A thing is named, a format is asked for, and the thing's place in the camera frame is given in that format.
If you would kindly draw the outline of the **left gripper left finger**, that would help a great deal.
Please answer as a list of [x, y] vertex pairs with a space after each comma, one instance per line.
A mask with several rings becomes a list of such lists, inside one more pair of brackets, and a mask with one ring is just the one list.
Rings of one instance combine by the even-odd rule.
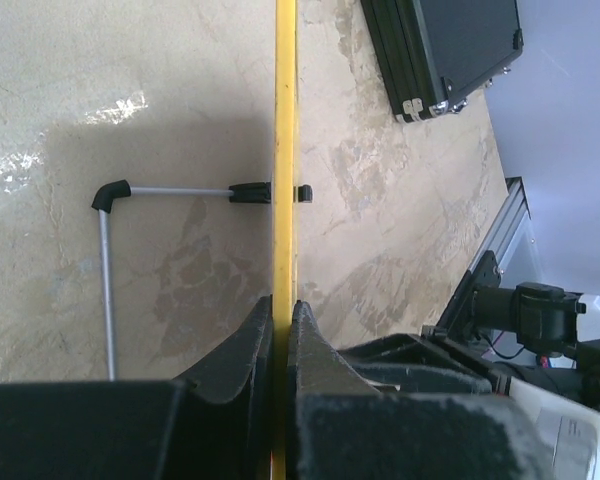
[[272, 299], [178, 376], [186, 382], [172, 430], [172, 474], [268, 479], [273, 416]]

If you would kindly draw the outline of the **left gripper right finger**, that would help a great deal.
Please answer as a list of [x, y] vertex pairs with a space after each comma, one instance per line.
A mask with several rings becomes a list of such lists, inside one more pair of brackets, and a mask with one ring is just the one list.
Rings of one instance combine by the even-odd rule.
[[377, 449], [364, 430], [380, 394], [322, 336], [311, 306], [293, 309], [287, 360], [287, 477], [371, 479]]

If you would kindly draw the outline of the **yellow framed whiteboard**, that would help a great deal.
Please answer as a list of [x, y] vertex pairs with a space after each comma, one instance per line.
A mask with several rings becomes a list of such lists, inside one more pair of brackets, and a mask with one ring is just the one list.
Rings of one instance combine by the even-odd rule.
[[[295, 156], [298, 137], [297, 1], [276, 1], [275, 28], [275, 128], [273, 169], [273, 446], [271, 479], [286, 479], [285, 371], [292, 313], [297, 298], [294, 205]], [[136, 188], [146, 195], [228, 196], [229, 191], [174, 188]], [[95, 207], [99, 216], [102, 301], [106, 338], [107, 377], [117, 378], [116, 335], [109, 246], [109, 214]]]

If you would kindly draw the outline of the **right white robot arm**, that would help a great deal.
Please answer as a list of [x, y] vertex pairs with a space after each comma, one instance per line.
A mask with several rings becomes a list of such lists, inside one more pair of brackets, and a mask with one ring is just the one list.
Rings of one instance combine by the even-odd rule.
[[[503, 288], [500, 282], [495, 254], [487, 250], [424, 336], [528, 407], [552, 442], [558, 478], [575, 471], [575, 455], [582, 453], [588, 478], [600, 479], [600, 334], [588, 331], [597, 307], [586, 295], [559, 287], [524, 282]], [[538, 357], [564, 357], [575, 365], [524, 366], [511, 355], [498, 353], [487, 361], [470, 351], [470, 343], [479, 339], [493, 347], [492, 331], [514, 334], [522, 350]]]

